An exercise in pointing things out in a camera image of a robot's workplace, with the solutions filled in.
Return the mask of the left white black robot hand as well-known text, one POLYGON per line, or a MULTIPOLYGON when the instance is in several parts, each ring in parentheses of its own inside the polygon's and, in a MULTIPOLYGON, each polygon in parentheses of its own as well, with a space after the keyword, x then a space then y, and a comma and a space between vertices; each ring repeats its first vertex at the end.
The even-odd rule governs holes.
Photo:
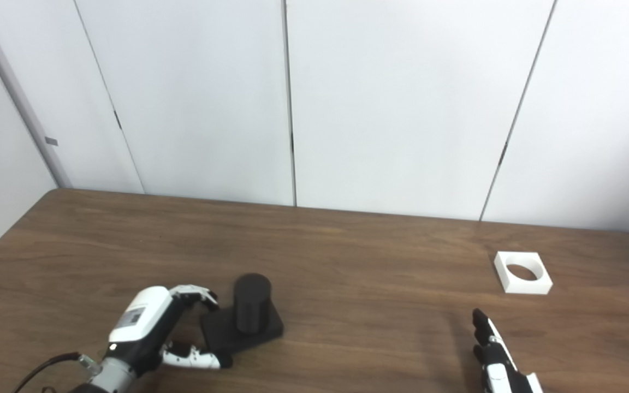
POLYGON ((217 295, 195 284, 168 289, 152 286, 130 302, 108 336, 102 364, 117 364, 140 377, 160 365, 193 369, 228 369, 232 356, 200 350, 195 345, 173 342, 170 335, 185 311, 202 304, 210 312, 219 310, 217 295))

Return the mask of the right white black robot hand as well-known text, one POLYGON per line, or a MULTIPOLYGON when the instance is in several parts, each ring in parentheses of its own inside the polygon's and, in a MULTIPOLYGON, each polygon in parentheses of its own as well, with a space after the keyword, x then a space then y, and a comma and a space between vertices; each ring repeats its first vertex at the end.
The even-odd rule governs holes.
POLYGON ((517 368, 492 320, 479 308, 472 311, 473 354, 481 366, 484 392, 542 392, 535 373, 523 374, 517 368))

